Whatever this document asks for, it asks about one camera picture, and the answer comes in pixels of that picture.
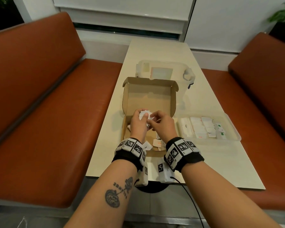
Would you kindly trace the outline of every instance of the wristband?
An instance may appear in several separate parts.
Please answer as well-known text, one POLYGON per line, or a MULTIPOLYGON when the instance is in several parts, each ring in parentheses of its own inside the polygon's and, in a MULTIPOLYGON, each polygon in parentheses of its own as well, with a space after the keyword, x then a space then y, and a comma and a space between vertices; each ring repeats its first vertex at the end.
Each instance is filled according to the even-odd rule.
POLYGON ((204 161, 199 149, 188 139, 181 137, 172 138, 166 145, 167 154, 164 160, 170 168, 181 172, 187 163, 197 163, 204 161))
POLYGON ((138 170, 142 170, 145 159, 146 151, 140 141, 136 138, 128 138, 118 145, 114 152, 113 161, 118 159, 124 159, 132 162, 138 170))

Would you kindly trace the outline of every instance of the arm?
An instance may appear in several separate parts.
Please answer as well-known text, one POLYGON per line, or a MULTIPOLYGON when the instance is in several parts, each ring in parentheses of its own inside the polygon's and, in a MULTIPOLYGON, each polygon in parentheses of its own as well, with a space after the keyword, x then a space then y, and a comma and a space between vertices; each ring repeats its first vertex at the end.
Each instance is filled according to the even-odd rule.
MULTIPOLYGON (((170 116, 161 111, 150 116, 155 118, 148 120, 148 123, 166 144, 177 137, 174 120, 170 116)), ((244 193, 205 162, 185 164, 181 173, 210 227, 280 227, 244 193)))
MULTIPOLYGON (((147 133, 148 119, 145 114, 139 120, 139 113, 143 110, 135 111, 130 135, 141 143, 147 133)), ((88 191, 65 228, 122 227, 137 171, 131 161, 113 161, 88 191)))

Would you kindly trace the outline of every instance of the tattoo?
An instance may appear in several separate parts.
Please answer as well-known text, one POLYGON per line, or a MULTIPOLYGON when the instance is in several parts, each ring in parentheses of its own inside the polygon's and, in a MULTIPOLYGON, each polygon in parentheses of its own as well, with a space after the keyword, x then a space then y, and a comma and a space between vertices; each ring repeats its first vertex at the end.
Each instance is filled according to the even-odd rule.
POLYGON ((120 185, 118 185, 116 182, 114 182, 113 186, 119 190, 107 190, 105 193, 105 201, 106 203, 113 208, 118 208, 120 206, 118 195, 120 193, 123 193, 125 199, 127 199, 129 195, 129 191, 132 189, 133 184, 133 177, 129 177, 125 180, 125 187, 122 188, 120 185))

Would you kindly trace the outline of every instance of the hand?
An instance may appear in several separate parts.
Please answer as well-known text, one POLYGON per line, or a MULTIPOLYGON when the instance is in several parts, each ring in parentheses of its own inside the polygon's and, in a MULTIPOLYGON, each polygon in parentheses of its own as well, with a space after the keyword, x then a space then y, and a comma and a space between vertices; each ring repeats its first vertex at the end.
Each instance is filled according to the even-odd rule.
POLYGON ((148 120, 148 124, 151 125, 153 130, 157 132, 159 137, 167 143, 172 138, 177 137, 177 133, 175 130, 174 119, 169 115, 159 110, 150 115, 150 117, 154 117, 153 120, 148 120))
POLYGON ((145 142, 145 137, 146 137, 146 133, 149 130, 149 128, 147 127, 147 120, 149 117, 148 113, 145 113, 143 118, 140 120, 139 119, 139 114, 141 111, 144 111, 147 109, 137 109, 134 114, 133 117, 131 119, 131 135, 130 138, 136 138, 140 141, 141 144, 143 144, 145 142))

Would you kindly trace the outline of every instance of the orange leather bench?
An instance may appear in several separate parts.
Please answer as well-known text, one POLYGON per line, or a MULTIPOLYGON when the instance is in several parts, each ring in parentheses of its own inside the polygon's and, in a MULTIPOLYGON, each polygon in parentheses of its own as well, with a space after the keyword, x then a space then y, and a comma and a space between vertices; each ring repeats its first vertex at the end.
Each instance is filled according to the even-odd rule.
POLYGON ((231 62, 232 75, 203 72, 266 187, 243 192, 262 209, 285 210, 285 44, 260 33, 231 62))
POLYGON ((0 199, 71 205, 122 67, 84 54, 67 13, 0 32, 0 199))

